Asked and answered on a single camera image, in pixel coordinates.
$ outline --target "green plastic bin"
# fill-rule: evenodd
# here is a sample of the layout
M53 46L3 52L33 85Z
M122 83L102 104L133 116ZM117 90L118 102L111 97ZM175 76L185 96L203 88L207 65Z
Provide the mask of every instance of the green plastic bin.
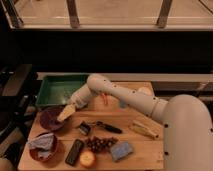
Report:
M44 77L36 100L36 106L65 105L69 97L86 83L87 77L88 75Z

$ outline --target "tan object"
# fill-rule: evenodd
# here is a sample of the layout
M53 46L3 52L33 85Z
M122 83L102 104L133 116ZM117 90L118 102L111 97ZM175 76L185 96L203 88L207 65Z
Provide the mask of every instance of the tan object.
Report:
M129 126L129 128L136 133L150 136L153 139L156 139L159 137L158 134L156 134L155 132L150 130L150 128L148 128L147 126L145 126L144 124L142 124L141 122L139 122L137 120L134 120L132 125Z
M58 115L57 120L59 122L63 122L65 119L67 119L69 116L71 116L73 113L75 113L76 109L73 104L66 105L63 111Z
M90 168L95 164L96 157L92 151L84 151L80 155L80 163L83 167Z

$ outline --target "table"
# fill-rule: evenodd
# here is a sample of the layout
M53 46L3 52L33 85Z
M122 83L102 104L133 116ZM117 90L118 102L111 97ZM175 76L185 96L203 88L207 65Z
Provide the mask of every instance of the table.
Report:
M124 87L137 90L140 87L148 87L152 90L149 82L116 82ZM116 137L119 142L127 140L132 144L134 153L127 158L115 163L112 161L110 154L97 154L97 164L92 170L161 170L163 169L163 127L155 121L147 118L145 115L136 110L126 106L120 107L119 100L112 96L107 96L108 105L104 105L103 99L98 96L94 98L86 108L77 111L66 125L55 132L59 139L60 146L53 158L46 163L34 161L29 155L28 146L25 145L23 154L21 156L18 170L19 171L68 171L68 170L86 170L79 162L75 167L67 165L65 158L76 138L86 139L84 135L80 134L75 127L81 121L97 121L116 125L123 130L123 134L113 134L101 130L100 128L92 129L91 136L97 137ZM28 140L36 137L46 130L39 124L41 113L38 113L32 125ZM147 136L142 136L129 130L128 126L132 120L138 119L147 125L151 130L159 134L159 138L152 140Z

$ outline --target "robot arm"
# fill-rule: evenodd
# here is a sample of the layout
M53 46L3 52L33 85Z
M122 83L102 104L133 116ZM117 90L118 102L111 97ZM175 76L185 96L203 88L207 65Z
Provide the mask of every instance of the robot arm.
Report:
M118 86L99 74L90 75L87 79L87 84L71 96L70 102L75 103L77 108L82 108L94 96L102 92L111 94L139 112L153 118L153 120L162 123L163 109L167 101L146 95L143 92Z
M108 93L164 125L165 171L212 171L213 130L206 106L197 98L178 95L169 102L113 84L92 74L70 103L84 107L99 93Z

